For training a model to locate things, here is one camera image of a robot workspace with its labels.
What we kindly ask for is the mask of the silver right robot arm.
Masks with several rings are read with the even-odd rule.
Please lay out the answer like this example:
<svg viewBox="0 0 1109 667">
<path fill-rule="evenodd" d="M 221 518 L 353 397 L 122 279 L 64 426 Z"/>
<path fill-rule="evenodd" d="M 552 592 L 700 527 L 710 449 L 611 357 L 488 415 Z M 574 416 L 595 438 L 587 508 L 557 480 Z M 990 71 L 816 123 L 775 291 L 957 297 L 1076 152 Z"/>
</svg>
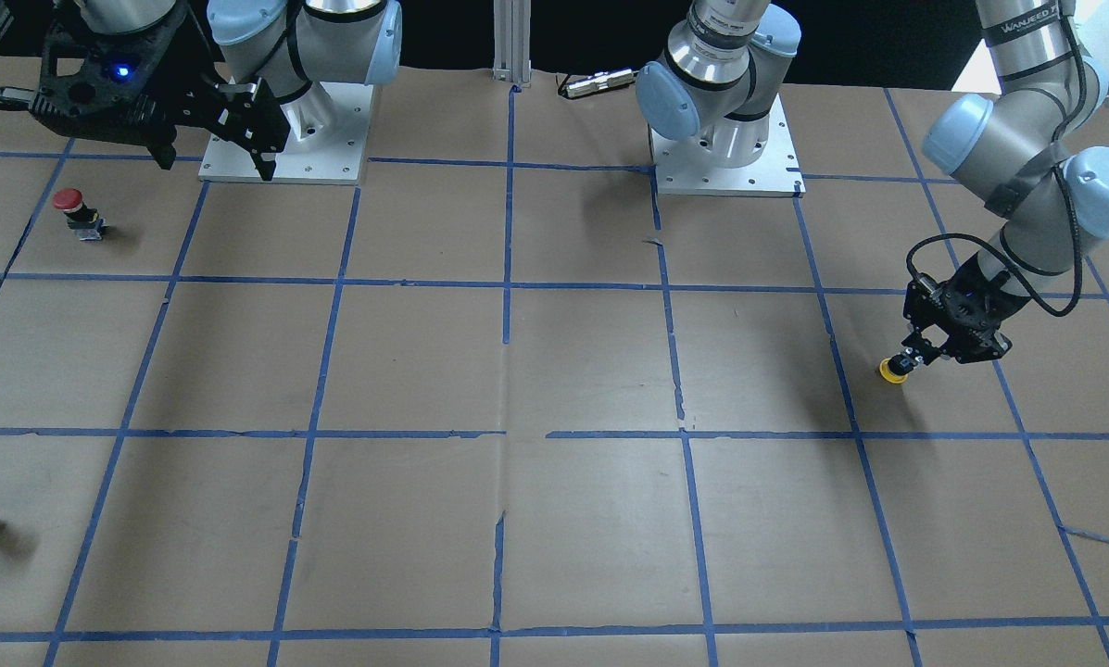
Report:
<svg viewBox="0 0 1109 667">
<path fill-rule="evenodd" d="M 805 176 L 915 182 L 863 90 L 788 89 L 803 22 L 762 1 L 746 29 L 699 1 L 637 74 L 625 130 L 662 193 L 800 198 Z M 355 186 L 377 90 L 397 75 L 398 1 L 58 1 L 34 87 L 0 113 L 72 141 L 131 146 L 164 170 L 182 127 L 211 137 L 207 181 Z"/>
</svg>

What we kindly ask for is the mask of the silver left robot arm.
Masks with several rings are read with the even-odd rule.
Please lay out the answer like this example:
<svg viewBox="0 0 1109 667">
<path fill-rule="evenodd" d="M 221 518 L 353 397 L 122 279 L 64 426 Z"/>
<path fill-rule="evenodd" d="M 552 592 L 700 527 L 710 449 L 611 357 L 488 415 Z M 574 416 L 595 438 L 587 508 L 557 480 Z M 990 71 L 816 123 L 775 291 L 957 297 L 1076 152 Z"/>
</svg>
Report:
<svg viewBox="0 0 1109 667">
<path fill-rule="evenodd" d="M 1064 145 L 1109 90 L 1101 65 L 1079 46 L 1074 6 L 978 1 L 977 14 L 1003 92 L 958 98 L 922 151 L 1003 228 L 978 240 L 943 282 L 907 254 L 902 315 L 910 332 L 879 366 L 894 384 L 939 358 L 1003 358 L 1013 346 L 1003 322 L 1028 304 L 1069 315 L 1082 295 L 1083 257 L 1109 240 L 1109 146 L 1072 153 Z M 753 163 L 800 38 L 798 21 L 767 1 L 695 1 L 635 79 L 652 134 L 695 141 L 718 168 Z"/>
</svg>

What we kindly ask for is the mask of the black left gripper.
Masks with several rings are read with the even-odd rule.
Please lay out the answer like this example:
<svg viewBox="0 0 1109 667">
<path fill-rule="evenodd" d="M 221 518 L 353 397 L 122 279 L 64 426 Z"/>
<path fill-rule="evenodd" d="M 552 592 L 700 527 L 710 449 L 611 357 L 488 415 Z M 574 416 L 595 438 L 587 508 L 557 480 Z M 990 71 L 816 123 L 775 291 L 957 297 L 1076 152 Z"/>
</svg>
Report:
<svg viewBox="0 0 1109 667">
<path fill-rule="evenodd" d="M 1013 341 L 1000 333 L 1008 299 L 995 301 L 998 293 L 979 269 L 959 269 L 943 283 L 920 271 L 915 274 L 904 303 L 910 333 L 893 356 L 894 374 L 910 374 L 937 358 L 962 364 L 1003 358 Z"/>
</svg>

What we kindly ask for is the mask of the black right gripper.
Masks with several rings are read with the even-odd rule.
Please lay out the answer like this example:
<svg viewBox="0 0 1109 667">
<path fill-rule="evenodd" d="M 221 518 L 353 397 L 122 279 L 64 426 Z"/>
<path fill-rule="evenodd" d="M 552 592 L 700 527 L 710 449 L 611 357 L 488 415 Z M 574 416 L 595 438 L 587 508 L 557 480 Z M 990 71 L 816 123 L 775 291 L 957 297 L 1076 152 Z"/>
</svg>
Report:
<svg viewBox="0 0 1109 667">
<path fill-rule="evenodd" d="M 142 146 L 164 170 L 179 127 L 204 128 L 263 181 L 289 137 L 265 81 L 218 73 L 207 18 L 190 1 L 57 1 L 35 90 L 0 87 L 0 110 L 29 110 L 62 137 Z"/>
</svg>

